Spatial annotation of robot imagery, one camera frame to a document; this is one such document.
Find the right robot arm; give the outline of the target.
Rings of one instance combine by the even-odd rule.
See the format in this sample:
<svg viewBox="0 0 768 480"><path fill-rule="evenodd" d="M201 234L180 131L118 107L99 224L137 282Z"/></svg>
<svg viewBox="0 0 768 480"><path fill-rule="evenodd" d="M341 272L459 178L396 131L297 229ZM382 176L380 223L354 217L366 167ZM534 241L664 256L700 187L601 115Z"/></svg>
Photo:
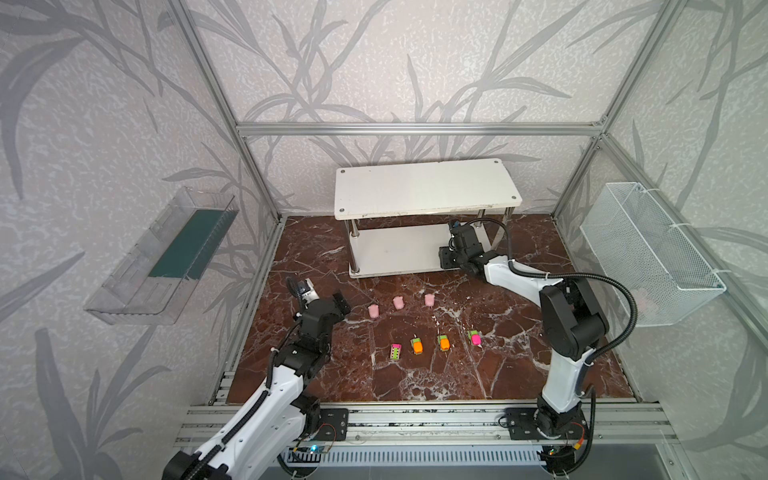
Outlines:
<svg viewBox="0 0 768 480"><path fill-rule="evenodd" d="M551 273L487 250L471 222L453 222L450 240L439 249L443 269L460 269L539 306L542 328L552 353L545 386L537 398L535 425L546 438L561 436L581 412L581 385L609 325L590 285L614 286L613 279L591 273Z"/></svg>

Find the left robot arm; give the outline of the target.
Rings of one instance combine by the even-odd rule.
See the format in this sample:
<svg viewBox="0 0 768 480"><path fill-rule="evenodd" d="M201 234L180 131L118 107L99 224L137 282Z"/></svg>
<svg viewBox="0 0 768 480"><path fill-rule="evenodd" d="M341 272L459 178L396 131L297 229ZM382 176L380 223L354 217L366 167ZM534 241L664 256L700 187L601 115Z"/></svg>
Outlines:
<svg viewBox="0 0 768 480"><path fill-rule="evenodd" d="M331 358L336 324L351 312L342 293L297 293L294 326L270 353L262 384L197 450L177 452L163 479L257 479L289 443L320 429L320 407L305 390Z"/></svg>

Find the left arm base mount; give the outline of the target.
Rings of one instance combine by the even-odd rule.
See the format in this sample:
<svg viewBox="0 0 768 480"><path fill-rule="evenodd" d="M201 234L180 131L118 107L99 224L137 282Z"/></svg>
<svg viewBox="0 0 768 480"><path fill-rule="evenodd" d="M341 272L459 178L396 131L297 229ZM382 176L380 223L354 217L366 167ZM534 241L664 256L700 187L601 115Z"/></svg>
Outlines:
<svg viewBox="0 0 768 480"><path fill-rule="evenodd" d="M306 415L301 440L345 441L350 411L346 408L319 408Z"/></svg>

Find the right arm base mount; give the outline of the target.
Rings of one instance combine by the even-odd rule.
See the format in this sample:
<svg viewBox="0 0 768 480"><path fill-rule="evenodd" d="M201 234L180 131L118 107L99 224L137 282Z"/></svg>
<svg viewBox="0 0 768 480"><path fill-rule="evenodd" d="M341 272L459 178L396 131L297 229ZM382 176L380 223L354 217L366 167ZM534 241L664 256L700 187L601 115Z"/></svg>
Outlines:
<svg viewBox="0 0 768 480"><path fill-rule="evenodd" d="M504 410L498 424L511 440L584 442L589 425L581 411L550 415L536 407L512 407Z"/></svg>

